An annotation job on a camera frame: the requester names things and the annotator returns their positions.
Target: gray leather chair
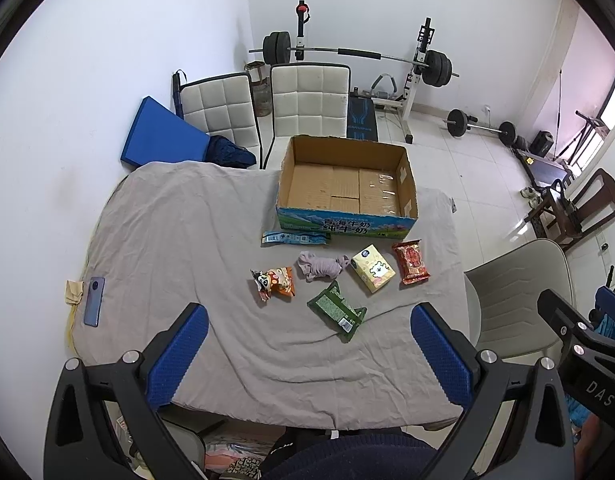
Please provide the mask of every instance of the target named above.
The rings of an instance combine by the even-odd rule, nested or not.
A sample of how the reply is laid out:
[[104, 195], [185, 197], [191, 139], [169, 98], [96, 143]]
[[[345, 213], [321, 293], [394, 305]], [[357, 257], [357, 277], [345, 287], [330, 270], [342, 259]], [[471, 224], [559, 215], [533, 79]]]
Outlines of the gray leather chair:
[[[551, 288], [574, 305], [574, 292], [565, 254], [546, 238], [465, 273], [470, 325], [480, 335], [476, 349], [494, 350], [500, 358], [546, 351], [559, 338], [537, 311], [537, 299]], [[472, 343], [475, 331], [471, 330]]]

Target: green snack package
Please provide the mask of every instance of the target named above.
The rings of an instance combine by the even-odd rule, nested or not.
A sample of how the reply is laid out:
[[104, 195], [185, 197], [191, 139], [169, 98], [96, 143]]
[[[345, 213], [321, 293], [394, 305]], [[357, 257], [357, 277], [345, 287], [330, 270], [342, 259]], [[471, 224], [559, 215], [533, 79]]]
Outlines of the green snack package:
[[365, 307], [352, 309], [341, 295], [341, 289], [336, 280], [321, 294], [309, 300], [307, 306], [332, 319], [341, 330], [341, 335], [345, 341], [351, 340], [367, 312]]

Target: barcode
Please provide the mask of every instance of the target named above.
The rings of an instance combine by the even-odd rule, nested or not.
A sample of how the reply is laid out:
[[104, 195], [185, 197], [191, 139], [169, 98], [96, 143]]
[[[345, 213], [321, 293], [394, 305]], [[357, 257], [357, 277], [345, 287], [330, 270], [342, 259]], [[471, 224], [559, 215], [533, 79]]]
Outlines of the barcode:
[[341, 320], [339, 321], [339, 325], [341, 326], [341, 328], [343, 330], [345, 330], [345, 332], [349, 332], [354, 325], [352, 323], [350, 323], [347, 319], [345, 319], [344, 317], [341, 318]]

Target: open box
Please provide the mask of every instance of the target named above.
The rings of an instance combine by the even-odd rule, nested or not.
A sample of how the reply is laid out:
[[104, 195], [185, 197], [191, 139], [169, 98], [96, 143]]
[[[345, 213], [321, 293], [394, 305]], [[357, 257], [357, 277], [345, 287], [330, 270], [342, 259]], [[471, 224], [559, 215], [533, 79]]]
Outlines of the open box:
[[416, 186], [402, 146], [292, 137], [280, 173], [283, 229], [405, 238], [416, 219]]

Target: white tile floor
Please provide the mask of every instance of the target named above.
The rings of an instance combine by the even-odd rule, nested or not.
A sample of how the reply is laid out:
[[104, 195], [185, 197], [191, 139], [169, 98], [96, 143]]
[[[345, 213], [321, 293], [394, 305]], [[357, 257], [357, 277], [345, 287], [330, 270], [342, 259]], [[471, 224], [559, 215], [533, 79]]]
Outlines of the white tile floor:
[[[258, 118], [258, 124], [266, 153], [271, 142], [271, 116]], [[454, 221], [465, 270], [534, 238], [531, 226], [523, 225], [530, 208], [519, 194], [529, 180], [520, 162], [497, 137], [468, 132], [454, 138], [441, 119], [417, 113], [412, 113], [409, 125], [413, 144], [404, 142], [396, 115], [377, 110], [379, 142], [407, 149], [417, 186], [435, 187], [455, 199]], [[280, 167], [288, 140], [276, 139], [268, 168]]]

